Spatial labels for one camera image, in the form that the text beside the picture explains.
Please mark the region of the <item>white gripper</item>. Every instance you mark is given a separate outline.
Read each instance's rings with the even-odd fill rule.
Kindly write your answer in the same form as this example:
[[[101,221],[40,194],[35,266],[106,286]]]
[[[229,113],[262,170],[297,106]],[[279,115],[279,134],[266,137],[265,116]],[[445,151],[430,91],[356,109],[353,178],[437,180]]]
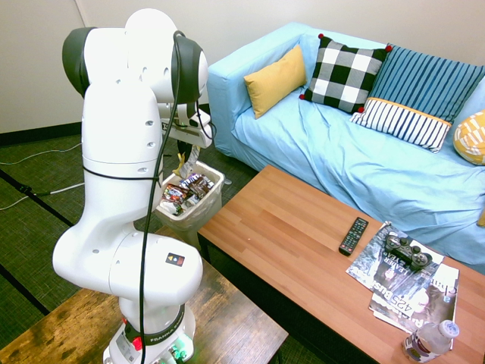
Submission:
[[[212,129],[210,124],[202,127],[181,127],[172,123],[169,137],[177,141],[178,152],[187,160],[192,151],[192,145],[203,149],[208,148],[212,143]]]

